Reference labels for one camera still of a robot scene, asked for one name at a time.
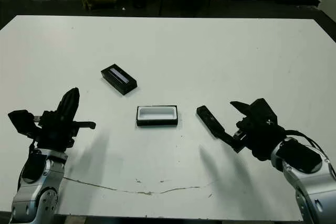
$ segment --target floor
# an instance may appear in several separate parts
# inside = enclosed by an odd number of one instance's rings
[[[311,18],[336,41],[336,23],[315,6],[284,4],[277,0],[164,0],[159,16],[160,0],[148,0],[147,7],[137,9],[131,0],[118,0],[115,6],[85,10],[81,0],[0,0],[0,29],[16,15],[74,15],[119,17],[201,17],[201,18]],[[0,224],[8,223],[9,213],[0,212]],[[57,216],[54,223],[132,223],[157,222],[154,219],[132,218],[67,218]],[[222,223],[221,221],[160,220],[160,223]],[[223,222],[223,224],[273,222]]]

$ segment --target stain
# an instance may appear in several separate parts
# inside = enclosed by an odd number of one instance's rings
[[[166,190],[166,191],[158,191],[158,192],[149,191],[149,192],[145,192],[145,191],[127,191],[127,190],[119,190],[119,189],[116,189],[116,188],[107,187],[107,186],[99,186],[99,185],[95,185],[95,184],[88,183],[88,182],[83,182],[83,181],[76,180],[76,179],[72,179],[72,178],[68,178],[68,177],[64,177],[63,179],[65,179],[65,180],[69,180],[69,181],[73,181],[73,182],[76,182],[76,183],[80,183],[80,184],[83,184],[83,185],[99,187],[99,188],[106,189],[106,190],[118,191],[118,192],[121,192],[121,193],[129,193],[129,194],[144,194],[144,195],[148,195],[148,196],[152,196],[153,194],[166,194],[166,193],[170,193],[171,191],[178,191],[178,190],[188,190],[188,189],[205,188],[205,187],[207,187],[208,185],[214,183],[214,182],[211,182],[211,183],[209,183],[209,184],[207,184],[207,185],[205,185],[205,186],[176,187],[176,188],[169,189],[169,190]]]
[[[144,192],[144,191],[137,191],[136,192],[137,194],[145,194],[145,195],[148,195],[148,196],[152,196],[153,192],[149,191],[149,192]]]
[[[170,191],[186,190],[186,189],[192,189],[192,188],[200,188],[200,186],[178,187],[178,188],[173,188],[167,191],[159,192],[159,194],[166,194],[166,193],[169,193]]]
[[[83,182],[83,181],[76,180],[76,179],[72,179],[72,178],[63,177],[63,179],[66,179],[66,180],[69,180],[69,181],[73,181],[73,182],[77,182],[77,183],[80,183],[80,184],[83,184],[83,185],[95,186],[95,187],[100,187],[100,188],[107,189],[107,190],[118,191],[118,190],[115,189],[115,188],[106,187],[106,186],[99,186],[99,185],[95,185],[95,184],[91,184],[91,183]]]

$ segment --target white table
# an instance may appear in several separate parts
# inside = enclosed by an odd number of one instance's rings
[[[97,128],[67,150],[65,176],[83,183],[63,180],[60,214],[301,219],[282,173],[214,139],[195,115],[203,104],[234,133],[243,117],[229,101],[265,98],[336,164],[336,44],[314,20],[17,16],[0,50],[1,211],[30,144],[6,114],[54,110],[72,87],[75,119]],[[122,96],[102,79],[113,63],[137,89]],[[177,105],[177,128],[136,126],[136,107],[157,104]]]

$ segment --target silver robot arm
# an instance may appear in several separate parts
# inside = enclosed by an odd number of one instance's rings
[[[251,105],[237,101],[231,104],[246,116],[237,122],[239,130],[234,136],[225,132],[206,106],[197,108],[196,113],[211,133],[235,152],[249,148],[257,159],[271,160],[284,173],[296,191],[306,224],[335,224],[336,174],[322,148],[304,134],[279,126],[277,116],[263,98]],[[311,146],[288,135],[304,137]]]
[[[282,170],[286,180],[296,191],[296,201],[306,224],[336,223],[336,177],[328,157],[320,150],[306,146],[321,157],[321,162],[305,173],[286,163],[277,152],[280,143],[271,154],[273,167]]]
[[[47,149],[36,148],[30,153],[20,174],[9,223],[51,222],[67,158],[65,153]]]
[[[42,116],[33,116],[27,110],[8,114],[18,133],[33,139],[19,176],[9,223],[51,222],[68,158],[65,150],[73,146],[72,137],[77,135],[79,128],[96,127],[93,122],[73,121],[78,104],[79,90],[73,88],[63,96],[56,111],[44,111]]]

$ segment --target black box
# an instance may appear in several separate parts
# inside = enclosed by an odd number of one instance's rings
[[[123,95],[135,89],[138,85],[129,74],[119,68],[116,64],[109,66],[101,71],[104,79],[107,80]]]

